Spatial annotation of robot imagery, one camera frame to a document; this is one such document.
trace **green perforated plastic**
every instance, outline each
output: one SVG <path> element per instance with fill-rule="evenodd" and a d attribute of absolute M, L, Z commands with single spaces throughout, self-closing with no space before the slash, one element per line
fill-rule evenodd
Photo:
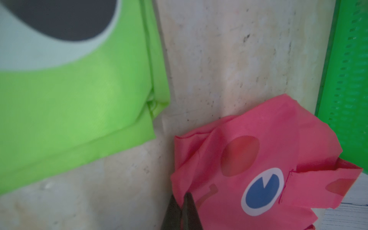
<path fill-rule="evenodd" d="M 337 0 L 316 116 L 368 170 L 368 0 Z"/>

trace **dark spot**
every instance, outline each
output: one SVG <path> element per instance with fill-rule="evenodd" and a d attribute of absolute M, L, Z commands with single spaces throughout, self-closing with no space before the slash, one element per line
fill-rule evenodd
<path fill-rule="evenodd" d="M 290 55 L 290 52 L 291 52 L 291 41 L 289 43 L 289 50 L 288 50 L 287 54 Z"/>
<path fill-rule="evenodd" d="M 144 171 L 146 174 L 148 174 L 148 173 L 149 173 L 148 166 L 146 166 L 146 167 L 143 169 L 143 171 Z"/>
<path fill-rule="evenodd" d="M 248 40 L 249 36 L 250 36 L 250 34 L 248 34 L 247 36 L 244 37 L 243 43 L 245 43 Z"/>
<path fill-rule="evenodd" d="M 35 30 L 56 39 L 82 41 L 109 25 L 116 0 L 2 0 L 13 14 Z"/>

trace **green bag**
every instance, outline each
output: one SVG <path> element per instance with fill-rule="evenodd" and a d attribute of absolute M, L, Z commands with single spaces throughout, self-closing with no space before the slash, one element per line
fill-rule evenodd
<path fill-rule="evenodd" d="M 0 194 L 155 137 L 151 0 L 0 1 Z"/>

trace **white circle outline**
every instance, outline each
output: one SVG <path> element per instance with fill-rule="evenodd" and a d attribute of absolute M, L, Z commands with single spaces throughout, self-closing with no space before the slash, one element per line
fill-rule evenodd
<path fill-rule="evenodd" d="M 263 206 L 261 208 L 251 208 L 247 205 L 245 198 L 246 195 L 250 189 L 250 187 L 257 181 L 259 180 L 259 178 L 261 177 L 271 177 L 273 174 L 275 174 L 278 178 L 279 178 L 279 189 L 277 190 L 277 193 L 275 195 L 275 197 L 271 200 L 271 202 L 269 202 L 269 204 L 267 204 L 266 206 Z M 273 204 L 276 202 L 277 198 L 279 197 L 279 195 L 281 194 L 282 190 L 284 188 L 284 174 L 282 173 L 281 169 L 279 168 L 271 168 L 271 169 L 267 169 L 266 171 L 263 171 L 262 173 L 260 173 L 258 176 L 256 176 L 247 186 L 246 190 L 243 193 L 243 196 L 241 197 L 241 207 L 243 208 L 243 211 L 250 215 L 250 216 L 259 216 L 263 213 L 265 213 L 266 211 L 268 211 Z"/>

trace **white wooden surface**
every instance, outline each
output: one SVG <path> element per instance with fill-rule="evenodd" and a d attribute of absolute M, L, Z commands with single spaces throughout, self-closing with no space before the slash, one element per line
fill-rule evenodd
<path fill-rule="evenodd" d="M 157 138 L 1 196 L 0 229 L 159 229 L 174 135 L 282 93 L 314 112 L 334 4 L 157 0 L 172 93 Z"/>
<path fill-rule="evenodd" d="M 322 220 L 321 230 L 368 229 L 368 175 L 361 174 L 341 205 L 328 209 Z"/>

